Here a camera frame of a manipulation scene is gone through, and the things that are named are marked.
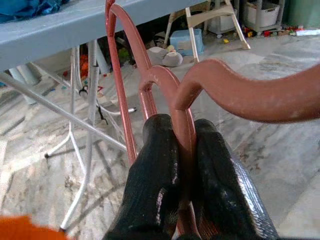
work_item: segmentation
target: toy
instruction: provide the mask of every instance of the toy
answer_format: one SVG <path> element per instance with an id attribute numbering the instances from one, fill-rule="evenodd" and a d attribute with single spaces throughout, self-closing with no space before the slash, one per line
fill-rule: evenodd
<path id="1" fill-rule="evenodd" d="M 146 52 L 153 66 L 177 67 L 183 61 L 182 55 L 176 52 L 175 47 L 172 45 L 168 46 L 167 49 L 158 46 L 151 47 Z"/>

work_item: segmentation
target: orange object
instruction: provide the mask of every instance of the orange object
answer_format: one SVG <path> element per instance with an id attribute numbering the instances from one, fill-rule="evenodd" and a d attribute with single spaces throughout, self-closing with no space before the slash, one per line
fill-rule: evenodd
<path id="1" fill-rule="evenodd" d="M 88 76 L 88 55 L 81 55 L 80 56 L 80 77 L 81 79 L 86 78 Z"/>
<path id="2" fill-rule="evenodd" d="M 0 217 L 1 240 L 68 240 L 63 232 L 36 226 L 28 216 Z"/>

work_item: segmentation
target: curved metal bar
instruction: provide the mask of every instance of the curved metal bar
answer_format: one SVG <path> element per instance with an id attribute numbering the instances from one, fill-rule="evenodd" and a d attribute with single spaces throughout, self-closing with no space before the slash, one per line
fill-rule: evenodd
<path id="1" fill-rule="evenodd" d="M 116 18 L 121 20 L 141 74 L 139 97 L 144 118 L 148 119 L 157 113 L 152 84 L 159 86 L 169 106 L 181 154 L 183 200 L 186 200 L 185 197 L 188 199 L 195 163 L 196 132 L 189 107 L 202 89 L 227 111 L 249 120 L 278 123 L 320 117 L 319 65 L 279 80 L 257 81 L 238 75 L 219 60 L 206 60 L 193 66 L 180 83 L 167 68 L 151 66 L 136 26 L 129 15 L 114 2 L 106 2 L 106 31 L 129 161 L 131 164 L 135 161 L 136 149 L 115 42 Z M 186 205 L 188 201 L 181 203 L 182 210 L 190 209 Z M 180 218 L 180 224 L 183 224 L 183 230 L 187 233 L 195 232 L 194 222 L 190 221 Z"/>
<path id="2" fill-rule="evenodd" d="M 125 142 L 129 155 L 129 161 L 132 164 L 136 160 L 135 142 L 131 129 L 130 118 L 128 115 L 127 100 L 114 38 L 116 17 L 121 20 L 121 24 L 127 35 L 134 59 L 141 74 L 142 80 L 139 86 L 139 93 L 145 119 L 157 113 L 156 105 L 152 96 L 152 84 L 155 83 L 159 86 L 167 100 L 167 104 L 170 106 L 170 102 L 173 101 L 180 82 L 178 78 L 165 67 L 152 67 L 136 26 L 130 19 L 129 15 L 119 5 L 112 5 L 112 3 L 114 3 L 114 0 L 109 0 L 106 4 L 105 12 L 108 19 L 106 23 L 106 30 L 122 122 L 124 125 Z M 192 184 L 194 169 L 193 165 L 195 163 L 194 153 L 196 145 L 196 132 L 194 121 L 189 109 L 175 110 L 170 107 L 170 113 L 175 134 L 179 138 L 180 153 L 183 157 L 183 162 L 181 163 L 183 165 L 183 173 L 181 177 L 184 183 L 184 194 L 182 196 L 184 201 L 181 202 L 181 208 L 188 209 L 190 203 L 188 201 L 190 193 L 189 189 L 190 184 Z M 189 219 L 189 221 L 181 222 L 181 224 L 183 224 L 183 230 L 185 233 L 192 233 L 197 229 L 195 226 L 195 221 L 192 220 L 193 219 Z"/>
<path id="3" fill-rule="evenodd" d="M 251 80 L 218 59 L 194 65 L 183 78 L 173 108 L 191 106 L 204 89 L 228 112 L 264 123 L 320 118 L 320 64 L 275 80 Z"/>

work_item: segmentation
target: orange cloth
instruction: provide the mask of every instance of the orange cloth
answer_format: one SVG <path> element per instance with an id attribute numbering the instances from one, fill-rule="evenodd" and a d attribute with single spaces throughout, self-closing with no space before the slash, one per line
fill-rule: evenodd
<path id="1" fill-rule="evenodd" d="M 28 216 L 0 217 L 0 240 L 68 240 L 63 232 L 35 226 Z"/>

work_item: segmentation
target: white storage box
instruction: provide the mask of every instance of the white storage box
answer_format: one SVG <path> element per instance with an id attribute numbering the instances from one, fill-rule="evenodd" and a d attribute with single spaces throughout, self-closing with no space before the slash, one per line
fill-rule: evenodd
<path id="1" fill-rule="evenodd" d="M 247 20 L 252 24 L 256 24 L 257 6 L 255 2 L 246 4 Z M 280 6 L 271 2 L 264 2 L 261 10 L 261 20 L 259 28 L 276 24 Z"/>
<path id="2" fill-rule="evenodd" d="M 237 9 L 234 9 L 234 13 L 237 16 Z M 231 15 L 229 16 L 217 16 L 209 20 L 208 30 L 215 34 L 220 34 L 220 32 L 226 30 L 232 30 L 235 27 L 234 22 L 232 21 Z"/>

